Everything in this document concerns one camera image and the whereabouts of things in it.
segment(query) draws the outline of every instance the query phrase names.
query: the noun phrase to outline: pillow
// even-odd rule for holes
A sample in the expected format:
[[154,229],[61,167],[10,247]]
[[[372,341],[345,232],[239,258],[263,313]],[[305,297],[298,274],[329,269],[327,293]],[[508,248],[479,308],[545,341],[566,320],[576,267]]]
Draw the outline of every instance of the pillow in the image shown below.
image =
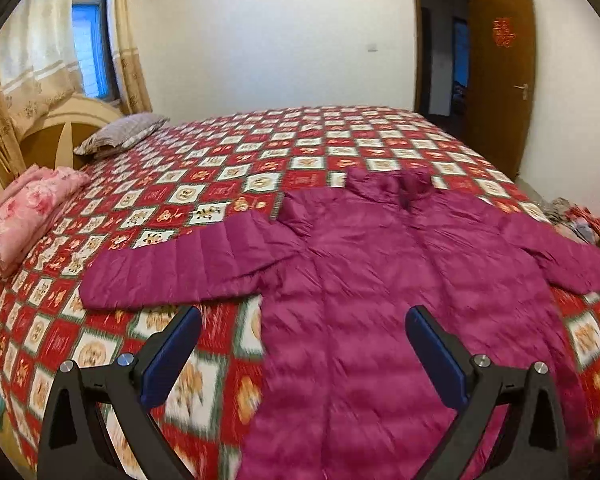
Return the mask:
[[167,117],[149,112],[123,117],[107,124],[107,126],[89,136],[80,146],[74,149],[74,153],[76,155],[96,155],[102,149],[118,148],[126,142],[127,146],[119,151],[128,150],[146,136],[151,135],[166,121],[168,121]]
[[117,155],[118,153],[122,153],[122,152],[126,152],[126,150],[130,150],[132,147],[134,147],[138,142],[143,140],[145,137],[148,137],[151,134],[155,133],[157,130],[159,130],[167,120],[168,120],[167,118],[164,118],[164,120],[161,120],[155,124],[152,124],[148,128],[135,134],[133,137],[129,137],[127,140],[125,140],[125,142],[123,142],[119,146],[116,146],[115,148],[104,147],[104,148],[99,149],[93,155],[94,158],[96,160],[101,160],[108,156]]

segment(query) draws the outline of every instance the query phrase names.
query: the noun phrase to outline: down jacket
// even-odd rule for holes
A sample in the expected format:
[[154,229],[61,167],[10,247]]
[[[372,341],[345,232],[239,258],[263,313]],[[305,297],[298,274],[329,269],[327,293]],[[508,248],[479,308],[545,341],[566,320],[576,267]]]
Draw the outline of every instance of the down jacket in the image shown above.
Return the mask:
[[[276,222],[247,212],[107,251],[80,296],[86,308],[114,309],[262,294],[263,399],[238,480],[396,480],[415,475],[454,416],[404,334],[416,304],[473,354],[546,362],[571,450],[592,445],[550,283],[600,292],[600,250],[438,190],[428,173],[352,170],[345,189],[287,194]],[[501,421],[467,476],[480,473]]]

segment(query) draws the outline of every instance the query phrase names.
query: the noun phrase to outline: wooden headboard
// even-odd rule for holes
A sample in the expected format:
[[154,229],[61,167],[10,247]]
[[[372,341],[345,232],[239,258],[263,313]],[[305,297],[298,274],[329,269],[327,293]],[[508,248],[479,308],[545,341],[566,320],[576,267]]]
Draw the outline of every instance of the wooden headboard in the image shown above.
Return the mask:
[[[122,113],[102,101],[74,94],[37,121],[25,134],[20,149],[27,167],[69,166],[79,170],[86,162],[74,155],[74,148],[101,127],[122,117]],[[4,171],[0,163],[0,172]]]

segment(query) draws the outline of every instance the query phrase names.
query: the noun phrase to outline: sheer curtain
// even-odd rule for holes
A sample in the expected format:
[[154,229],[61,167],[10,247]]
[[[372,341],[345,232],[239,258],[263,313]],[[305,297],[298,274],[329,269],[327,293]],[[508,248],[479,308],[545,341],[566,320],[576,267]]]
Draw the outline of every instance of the sheer curtain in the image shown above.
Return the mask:
[[153,111],[131,32],[128,0],[107,0],[107,23],[122,112],[129,115]]
[[25,171],[20,141],[37,119],[74,92],[82,92],[82,73],[72,0],[22,0],[0,30],[1,180]]

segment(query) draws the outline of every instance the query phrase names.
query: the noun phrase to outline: floor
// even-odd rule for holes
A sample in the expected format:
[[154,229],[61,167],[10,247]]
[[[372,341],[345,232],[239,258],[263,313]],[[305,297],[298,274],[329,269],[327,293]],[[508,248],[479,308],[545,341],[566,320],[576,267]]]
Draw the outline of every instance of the floor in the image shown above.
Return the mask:
[[2,430],[0,430],[0,448],[24,480],[35,479],[35,471],[30,468],[24,456],[18,449],[16,438],[13,434],[13,430],[11,429],[11,422],[6,412],[2,418]]

